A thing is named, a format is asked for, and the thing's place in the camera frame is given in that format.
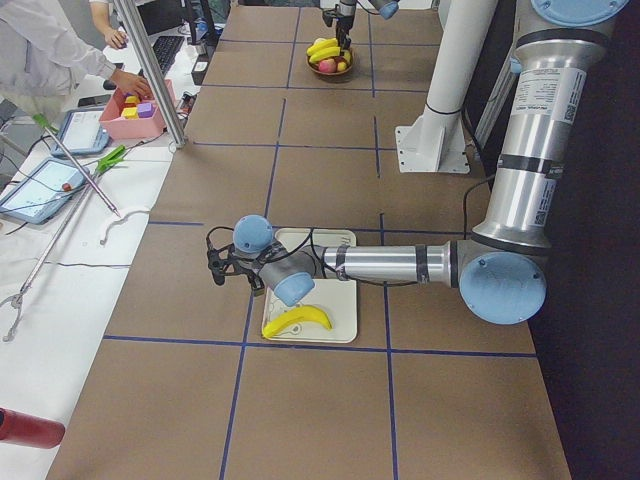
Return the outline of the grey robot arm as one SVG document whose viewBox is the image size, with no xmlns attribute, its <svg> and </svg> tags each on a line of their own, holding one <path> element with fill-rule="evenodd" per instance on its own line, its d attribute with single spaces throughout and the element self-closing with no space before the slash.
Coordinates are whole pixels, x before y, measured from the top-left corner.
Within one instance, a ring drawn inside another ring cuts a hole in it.
<svg viewBox="0 0 640 480">
<path fill-rule="evenodd" d="M 520 1 L 506 65 L 518 74 L 485 219 L 441 246 L 287 250 L 262 216 L 242 218 L 228 257 L 254 287 L 294 305 L 317 278 L 390 285 L 441 282 L 494 324 L 535 315 L 546 297 L 544 227 L 588 69 L 605 54 L 620 1 Z"/>
<path fill-rule="evenodd" d="M 334 7 L 336 39 L 342 50 L 347 50 L 351 45 L 349 34 L 354 25 L 358 4 L 357 0 L 340 0 Z M 373 7 L 373 12 L 385 20 L 390 19 L 399 9 L 397 1 L 370 0 L 369 4 Z"/>
</svg>

